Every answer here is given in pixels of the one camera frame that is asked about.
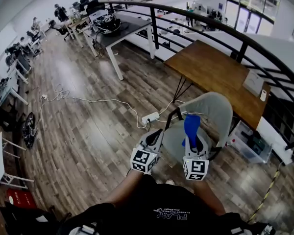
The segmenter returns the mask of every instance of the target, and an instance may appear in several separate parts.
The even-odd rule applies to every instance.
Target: yellow black caution tape
[[[259,211],[259,209],[264,205],[264,201],[266,200],[266,198],[269,196],[269,192],[270,192],[270,189],[272,188],[272,186],[274,185],[274,182],[275,182],[275,180],[276,180],[276,178],[278,177],[278,175],[279,175],[279,170],[280,170],[280,167],[277,169],[277,171],[276,171],[276,173],[275,173],[275,175],[274,175],[274,177],[273,177],[273,180],[272,180],[272,182],[271,182],[271,184],[270,184],[270,186],[269,186],[269,188],[268,188],[268,190],[267,190],[267,193],[266,193],[266,195],[265,195],[265,197],[263,198],[263,200],[261,201],[261,203],[260,203],[260,205],[259,205],[259,207],[257,208],[257,210],[254,212],[254,214],[250,217],[250,219],[247,221],[247,223],[249,223],[255,216],[256,216],[256,213]]]

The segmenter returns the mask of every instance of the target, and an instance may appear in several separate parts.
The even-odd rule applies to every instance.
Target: gray chair
[[[182,142],[185,139],[185,131],[181,112],[203,113],[217,126],[219,142],[216,147],[212,146],[210,137],[202,128],[199,127],[197,131],[197,135],[202,136],[208,145],[208,150],[210,151],[208,159],[214,159],[218,152],[225,146],[229,136],[233,117],[230,102],[225,96],[219,93],[209,92],[180,105],[169,114],[162,144],[180,162],[183,161],[183,157],[185,156],[185,147],[182,146]],[[178,115],[180,121],[170,126],[174,114]]]

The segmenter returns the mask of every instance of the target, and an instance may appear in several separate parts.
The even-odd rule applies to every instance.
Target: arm
[[[215,196],[213,191],[210,189],[209,185],[205,181],[194,181],[193,182],[194,194],[201,198],[202,201],[209,206],[216,215],[221,216],[226,212],[224,210],[223,204]]]
[[[104,202],[111,203],[115,207],[122,205],[132,194],[143,175],[142,172],[131,170],[127,177],[110,193]]]

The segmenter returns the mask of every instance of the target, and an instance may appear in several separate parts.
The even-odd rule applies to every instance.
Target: red object
[[[14,206],[27,209],[37,208],[33,195],[30,191],[8,189],[6,193],[9,197],[9,202]]]

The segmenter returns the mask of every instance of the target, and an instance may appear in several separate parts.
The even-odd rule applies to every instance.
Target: blue object
[[[188,136],[191,144],[191,148],[196,147],[197,130],[200,126],[200,116],[187,115],[184,121],[184,131]]]

